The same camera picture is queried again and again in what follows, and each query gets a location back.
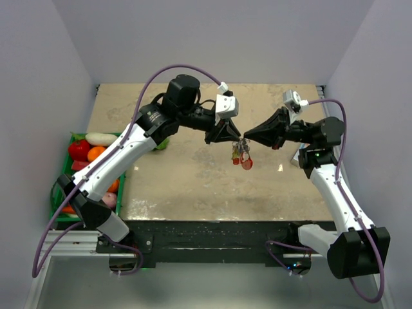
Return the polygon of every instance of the white radish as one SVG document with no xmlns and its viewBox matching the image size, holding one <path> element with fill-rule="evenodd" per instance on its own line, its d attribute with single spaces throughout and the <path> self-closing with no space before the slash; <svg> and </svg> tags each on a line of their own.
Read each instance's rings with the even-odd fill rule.
<svg viewBox="0 0 412 309">
<path fill-rule="evenodd" d="M 110 146 L 117 139 L 116 135 L 107 133 L 88 133 L 86 140 L 93 146 Z"/>
</svg>

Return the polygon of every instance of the floor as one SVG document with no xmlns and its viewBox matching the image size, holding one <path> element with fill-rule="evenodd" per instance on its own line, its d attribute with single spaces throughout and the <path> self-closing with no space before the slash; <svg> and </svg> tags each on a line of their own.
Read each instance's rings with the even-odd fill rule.
<svg viewBox="0 0 412 309">
<path fill-rule="evenodd" d="M 376 294 L 371 276 L 356 279 Z M 160 263 L 134 276 L 109 273 L 107 257 L 54 257 L 38 309 L 382 309 L 368 304 L 348 280 L 337 280 L 322 257 L 312 256 L 303 278 L 281 267 L 255 264 Z"/>
</svg>

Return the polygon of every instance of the toy orange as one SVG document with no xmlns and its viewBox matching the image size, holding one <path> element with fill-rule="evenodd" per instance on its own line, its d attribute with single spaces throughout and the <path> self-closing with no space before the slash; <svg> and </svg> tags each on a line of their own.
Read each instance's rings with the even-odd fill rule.
<svg viewBox="0 0 412 309">
<path fill-rule="evenodd" d="M 94 160 L 97 159 L 98 156 L 100 156 L 103 151 L 105 151 L 106 148 L 103 146 L 96 146 L 93 147 L 92 149 L 89 150 L 88 152 L 88 161 L 93 162 Z"/>
<path fill-rule="evenodd" d="M 118 186 L 120 185 L 120 180 L 116 179 L 115 182 L 111 184 L 111 186 L 108 188 L 108 192 L 110 193 L 116 193 L 118 191 Z"/>
</svg>

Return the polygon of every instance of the red pepper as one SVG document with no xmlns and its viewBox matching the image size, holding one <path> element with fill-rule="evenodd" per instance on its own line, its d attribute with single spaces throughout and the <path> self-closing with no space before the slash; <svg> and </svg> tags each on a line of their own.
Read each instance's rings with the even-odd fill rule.
<svg viewBox="0 0 412 309">
<path fill-rule="evenodd" d="M 70 158 L 77 161 L 87 161 L 90 144 L 81 136 L 72 133 L 75 141 L 69 146 Z"/>
</svg>

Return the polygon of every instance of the red keychain charm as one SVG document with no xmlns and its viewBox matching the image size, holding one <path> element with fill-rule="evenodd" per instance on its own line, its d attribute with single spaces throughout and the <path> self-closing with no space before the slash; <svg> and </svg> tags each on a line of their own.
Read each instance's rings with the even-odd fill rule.
<svg viewBox="0 0 412 309">
<path fill-rule="evenodd" d="M 242 168 L 243 168 L 244 170 L 248 171 L 249 169 L 252 168 L 252 166 L 253 166 L 253 161 L 252 161 L 252 159 L 250 158 L 249 151 L 246 152 L 246 155 L 247 155 L 247 159 L 246 159 L 246 160 L 245 160 L 245 153 L 242 153 L 242 154 L 240 155 L 240 162 L 241 162 Z"/>
<path fill-rule="evenodd" d="M 242 168 L 248 171 L 253 166 L 253 161 L 251 158 L 247 159 L 246 161 L 242 162 Z"/>
</svg>

